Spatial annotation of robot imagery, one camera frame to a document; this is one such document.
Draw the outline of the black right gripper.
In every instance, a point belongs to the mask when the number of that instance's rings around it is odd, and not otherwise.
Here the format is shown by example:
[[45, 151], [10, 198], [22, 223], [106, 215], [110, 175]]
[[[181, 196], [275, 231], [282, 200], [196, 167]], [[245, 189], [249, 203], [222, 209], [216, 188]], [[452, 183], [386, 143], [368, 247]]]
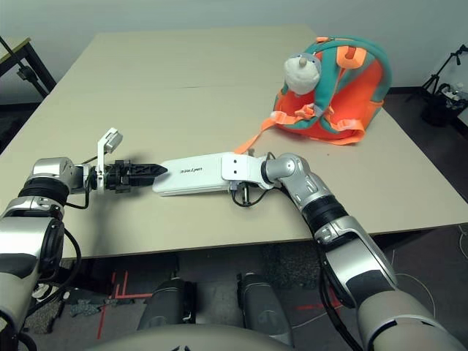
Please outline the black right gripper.
[[252, 205], [249, 185], [246, 182], [232, 183], [230, 185], [230, 194], [236, 205]]

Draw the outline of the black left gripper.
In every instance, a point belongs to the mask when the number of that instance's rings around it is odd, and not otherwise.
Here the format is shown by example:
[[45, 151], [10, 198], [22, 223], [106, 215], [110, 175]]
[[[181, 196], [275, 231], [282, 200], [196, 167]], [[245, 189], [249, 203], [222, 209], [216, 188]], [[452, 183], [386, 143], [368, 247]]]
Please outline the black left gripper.
[[128, 159], [116, 160], [111, 165], [105, 165], [105, 190], [127, 193], [131, 191], [131, 186], [152, 185], [156, 177], [166, 172], [167, 168], [158, 164], [131, 165]]

